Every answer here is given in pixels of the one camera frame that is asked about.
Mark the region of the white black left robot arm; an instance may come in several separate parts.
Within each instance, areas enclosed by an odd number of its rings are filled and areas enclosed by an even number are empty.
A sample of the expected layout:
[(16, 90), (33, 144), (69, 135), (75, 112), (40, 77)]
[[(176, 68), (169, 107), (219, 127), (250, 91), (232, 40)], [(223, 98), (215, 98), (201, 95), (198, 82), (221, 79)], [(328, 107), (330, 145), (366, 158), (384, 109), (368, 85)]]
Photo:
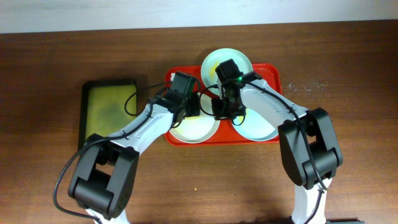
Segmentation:
[(77, 165), (68, 194), (95, 223), (127, 223), (140, 155), (161, 135), (187, 116), (200, 113), (197, 93), (168, 90), (149, 99), (144, 110), (119, 131), (92, 134), (73, 157)]

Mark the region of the light green plate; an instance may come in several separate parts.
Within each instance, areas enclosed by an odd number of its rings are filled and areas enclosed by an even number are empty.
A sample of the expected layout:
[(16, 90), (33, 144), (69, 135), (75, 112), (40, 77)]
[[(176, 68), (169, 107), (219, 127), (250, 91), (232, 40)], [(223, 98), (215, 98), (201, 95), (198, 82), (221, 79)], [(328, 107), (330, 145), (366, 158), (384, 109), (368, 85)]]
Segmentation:
[(201, 65), (201, 79), (206, 87), (218, 83), (215, 68), (224, 61), (233, 59), (239, 70), (243, 73), (253, 71), (252, 63), (240, 51), (231, 48), (218, 49), (210, 53)]

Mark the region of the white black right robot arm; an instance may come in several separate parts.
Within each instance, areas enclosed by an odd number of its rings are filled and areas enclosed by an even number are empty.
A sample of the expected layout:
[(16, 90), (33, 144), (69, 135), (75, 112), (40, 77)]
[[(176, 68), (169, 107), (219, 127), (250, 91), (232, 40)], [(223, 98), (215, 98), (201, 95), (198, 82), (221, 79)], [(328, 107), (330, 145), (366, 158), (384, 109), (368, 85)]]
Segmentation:
[(296, 105), (262, 78), (230, 78), (217, 85), (231, 112), (249, 108), (277, 129), (282, 165), (295, 185), (290, 222), (326, 223), (326, 195), (343, 163), (329, 114)]

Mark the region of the white plate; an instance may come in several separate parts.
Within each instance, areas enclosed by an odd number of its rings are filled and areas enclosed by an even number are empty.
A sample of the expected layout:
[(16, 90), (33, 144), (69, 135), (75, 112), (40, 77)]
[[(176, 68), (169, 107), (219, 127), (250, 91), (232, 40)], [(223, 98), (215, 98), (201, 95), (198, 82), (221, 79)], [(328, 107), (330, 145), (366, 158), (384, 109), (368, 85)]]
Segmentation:
[(181, 142), (197, 144), (211, 138), (218, 130), (221, 121), (215, 120), (202, 110), (198, 116), (185, 117), (181, 124), (170, 130), (173, 137)]

